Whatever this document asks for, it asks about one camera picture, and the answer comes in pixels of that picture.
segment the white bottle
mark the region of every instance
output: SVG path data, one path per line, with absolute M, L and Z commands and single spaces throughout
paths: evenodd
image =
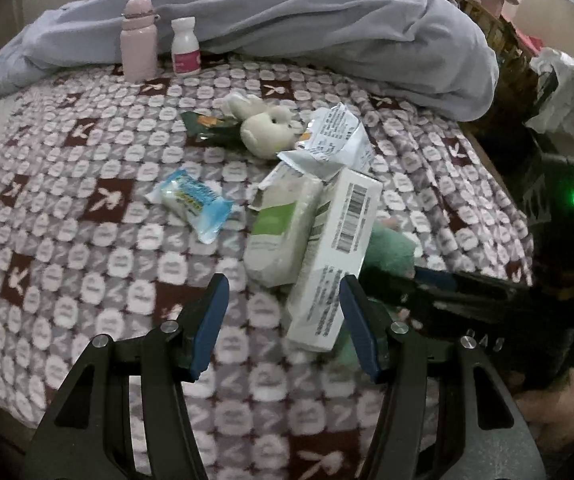
M 174 72 L 178 75 L 193 75 L 201 71 L 201 53 L 198 39 L 193 33 L 196 19 L 178 18 L 171 21 L 174 41 L 171 44 L 171 59 Z

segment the patterned bedsheet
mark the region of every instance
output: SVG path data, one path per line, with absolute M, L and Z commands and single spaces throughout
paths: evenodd
M 253 223 L 245 206 L 273 164 L 192 145 L 180 113 L 218 114 L 232 89 L 288 105 L 304 123 L 344 102 L 377 152 L 379 216 L 395 216 L 417 243 L 417 265 L 519 280 L 528 231 L 455 122 L 327 70 L 235 55 L 206 65 L 185 79 L 167 67 L 140 86 L 119 66 L 71 70 L 0 100 L 0 406 L 36 426 L 93 335 L 142 335 L 223 272 L 230 303 L 212 362 L 183 386 L 209 476 L 353 478 L 381 390 L 285 341 L 278 297 L 242 264 Z M 179 166 L 236 203 L 211 245 L 144 198 Z M 137 382 L 132 390 L 136 460 L 147 471 Z

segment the pink bottle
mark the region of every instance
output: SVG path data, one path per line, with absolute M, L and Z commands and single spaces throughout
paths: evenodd
M 129 0 L 123 12 L 121 53 L 128 83 L 142 83 L 156 77 L 158 64 L 158 20 L 151 0 Z

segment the blue gripper pad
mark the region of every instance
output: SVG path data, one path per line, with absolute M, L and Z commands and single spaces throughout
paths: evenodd
M 221 331 L 222 319 L 229 304 L 229 281 L 223 274 L 215 274 L 205 295 L 201 298 L 201 303 L 208 301 L 209 304 L 203 306 L 205 315 L 196 330 L 193 338 L 193 359 L 189 366 L 189 373 L 193 380 L 197 380 L 204 372 L 211 359 L 211 351 L 216 344 L 216 338 Z
M 352 336 L 353 347 L 356 355 L 358 355 L 361 368 L 373 382 L 377 383 L 382 369 L 378 362 L 376 338 L 369 329 L 369 324 L 363 315 L 348 278 L 353 278 L 355 285 L 360 286 L 355 276 L 345 276 L 340 280 L 340 308 L 343 310 L 345 326 Z

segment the gray blanket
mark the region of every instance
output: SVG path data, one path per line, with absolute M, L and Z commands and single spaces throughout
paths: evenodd
M 498 67 L 481 30 L 447 0 L 152 0 L 169 22 L 196 17 L 201 47 L 260 57 L 305 57 L 347 75 L 392 84 L 457 120 L 491 104 Z M 59 67 L 120 61 L 127 0 L 83 0 L 48 10 L 0 51 L 0 96 Z

